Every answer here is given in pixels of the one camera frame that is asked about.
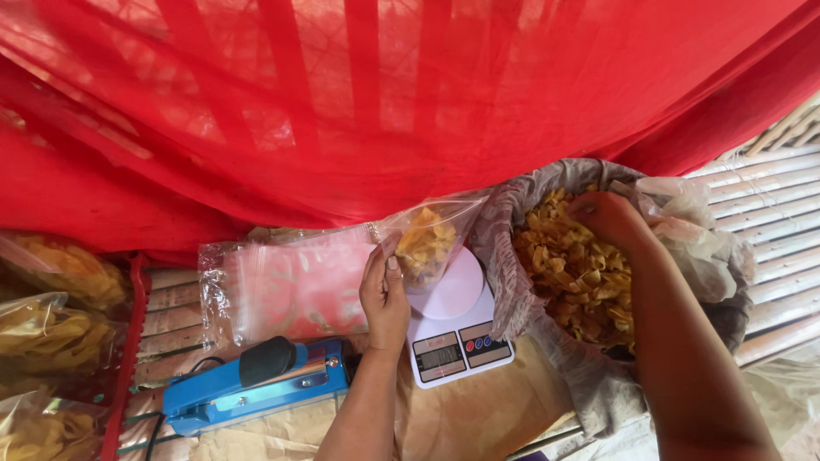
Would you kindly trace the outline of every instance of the red cloth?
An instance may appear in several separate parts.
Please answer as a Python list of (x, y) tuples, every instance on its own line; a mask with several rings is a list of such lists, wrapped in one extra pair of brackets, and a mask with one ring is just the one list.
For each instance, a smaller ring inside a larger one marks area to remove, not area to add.
[(820, 87), (818, 15), (820, 0), (0, 2), (0, 226), (183, 262), (254, 224), (380, 219), (561, 157), (681, 174)]

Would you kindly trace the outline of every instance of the digital kitchen scale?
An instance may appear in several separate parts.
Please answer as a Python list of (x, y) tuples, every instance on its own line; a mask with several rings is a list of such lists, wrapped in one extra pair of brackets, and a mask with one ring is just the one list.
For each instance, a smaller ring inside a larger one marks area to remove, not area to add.
[(450, 263), (439, 284), (425, 295), (408, 294), (410, 363), (422, 389), (475, 375), (512, 362), (507, 341), (489, 337), (495, 300), (481, 266), (467, 249)]

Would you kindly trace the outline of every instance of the hand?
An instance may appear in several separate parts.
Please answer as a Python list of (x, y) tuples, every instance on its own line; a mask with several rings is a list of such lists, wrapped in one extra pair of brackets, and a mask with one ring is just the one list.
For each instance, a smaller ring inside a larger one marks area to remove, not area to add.
[(359, 287), (370, 347), (395, 354), (398, 359), (410, 323), (410, 302), (404, 294), (402, 271), (395, 256), (387, 259), (380, 246), (370, 253)]
[(587, 192), (576, 197), (567, 207), (567, 215), (624, 253), (658, 243), (638, 210), (612, 192)]

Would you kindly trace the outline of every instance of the scale label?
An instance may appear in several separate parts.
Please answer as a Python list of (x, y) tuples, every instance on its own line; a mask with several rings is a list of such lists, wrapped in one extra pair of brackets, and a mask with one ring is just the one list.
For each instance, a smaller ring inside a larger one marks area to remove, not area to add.
[(412, 344), (412, 351), (421, 382), (435, 381), (467, 370), (455, 331), (416, 341)]
[(493, 341), (490, 339), (490, 330), (492, 328), (493, 321), (489, 321), (458, 331), (470, 368), (480, 367), (513, 355), (507, 341)]

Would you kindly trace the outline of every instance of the power cord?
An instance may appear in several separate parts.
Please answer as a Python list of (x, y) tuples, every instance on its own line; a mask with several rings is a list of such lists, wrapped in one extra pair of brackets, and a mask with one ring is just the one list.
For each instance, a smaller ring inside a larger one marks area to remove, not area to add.
[[(196, 362), (196, 364), (191, 368), (191, 371), (188, 372), (188, 374), (191, 374), (191, 373), (197, 371), (197, 368), (199, 368), (199, 365), (202, 365), (203, 363), (207, 362), (208, 360), (212, 360), (216, 363), (219, 363), (220, 365), (225, 365), (225, 360), (222, 360), (221, 358), (216, 357), (216, 356), (210, 356), (210, 357), (203, 358), (199, 362)], [(153, 446), (157, 443), (157, 436), (159, 435), (159, 428), (162, 427), (162, 424), (164, 422), (165, 422), (165, 415), (160, 414), (159, 418), (157, 418), (157, 424), (154, 425), (154, 430), (151, 433), (151, 439), (148, 441), (148, 447), (145, 449), (145, 461), (150, 461), (151, 460), (151, 453), (153, 452)]]

